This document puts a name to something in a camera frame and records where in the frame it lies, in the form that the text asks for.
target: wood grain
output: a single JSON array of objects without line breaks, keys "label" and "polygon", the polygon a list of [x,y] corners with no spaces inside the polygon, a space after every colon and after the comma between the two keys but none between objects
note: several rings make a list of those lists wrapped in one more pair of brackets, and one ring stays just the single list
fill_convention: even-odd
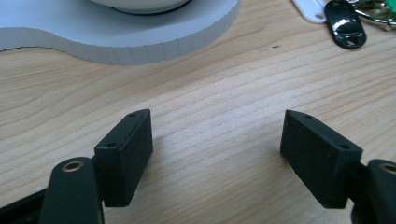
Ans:
[{"label": "wood grain", "polygon": [[363,24],[359,50],[289,1],[243,1],[221,39],[170,62],[89,63],[53,49],[0,52],[0,206],[93,155],[127,113],[150,108],[154,153],[132,204],[106,223],[350,223],[325,210],[279,154],[286,109],[396,161],[396,33]]}]

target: small hole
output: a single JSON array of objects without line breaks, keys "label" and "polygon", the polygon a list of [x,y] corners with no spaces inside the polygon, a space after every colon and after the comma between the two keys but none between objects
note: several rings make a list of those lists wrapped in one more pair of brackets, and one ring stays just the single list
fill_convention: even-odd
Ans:
[{"label": "small hole", "polygon": [[107,147],[116,147],[117,144],[116,143],[107,143],[106,146]]},{"label": "small hole", "polygon": [[389,164],[389,163],[381,163],[379,166],[386,172],[396,175],[396,166],[395,165]]},{"label": "small hole", "polygon": [[322,14],[317,14],[317,15],[315,15],[315,17],[317,19],[319,19],[319,20],[323,20],[324,19],[324,16]]},{"label": "small hole", "polygon": [[350,147],[348,145],[340,145],[340,147],[343,149],[350,149]]},{"label": "small hole", "polygon": [[349,36],[346,38],[346,42],[348,43],[348,45],[354,46],[359,44],[359,39],[357,37]]},{"label": "small hole", "polygon": [[74,172],[74,171],[78,170],[79,168],[81,168],[83,165],[84,165],[84,162],[82,162],[82,161],[71,161],[71,162],[67,163],[66,165],[64,165],[62,170],[64,172]]}]

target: black key fob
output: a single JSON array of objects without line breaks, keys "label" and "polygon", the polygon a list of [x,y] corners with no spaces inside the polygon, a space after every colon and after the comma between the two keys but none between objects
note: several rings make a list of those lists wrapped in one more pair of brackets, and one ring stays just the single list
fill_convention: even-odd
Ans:
[{"label": "black key fob", "polygon": [[346,0],[332,0],[324,8],[334,42],[344,49],[358,49],[366,42],[355,8]]}]

